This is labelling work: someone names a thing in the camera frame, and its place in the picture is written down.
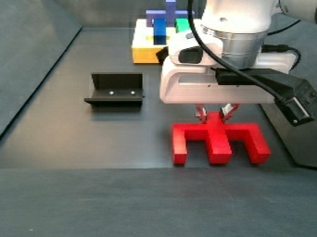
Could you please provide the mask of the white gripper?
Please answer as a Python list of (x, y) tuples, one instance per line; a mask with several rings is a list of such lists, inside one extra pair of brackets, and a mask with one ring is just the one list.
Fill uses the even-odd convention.
[(204, 104), (227, 104), (221, 118), (228, 122), (240, 104), (272, 103), (275, 97), (256, 85), (221, 85), (216, 79), (217, 61), (200, 48), (205, 43), (212, 52), (237, 69), (273, 69), (289, 73), (296, 60), (293, 53), (263, 53), (265, 34), (220, 31), (192, 33), (178, 57), (168, 56), (162, 64), (160, 98), (168, 104), (197, 104), (196, 116), (208, 120)]

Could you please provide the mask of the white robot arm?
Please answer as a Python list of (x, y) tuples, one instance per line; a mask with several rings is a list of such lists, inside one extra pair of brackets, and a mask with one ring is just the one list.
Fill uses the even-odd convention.
[(208, 0), (203, 19), (176, 34), (161, 73), (160, 98), (194, 104), (223, 104), (228, 119), (240, 104), (275, 103), (292, 125), (317, 119), (317, 91), (289, 75), (295, 55), (263, 46), (272, 16), (317, 24), (317, 0)]

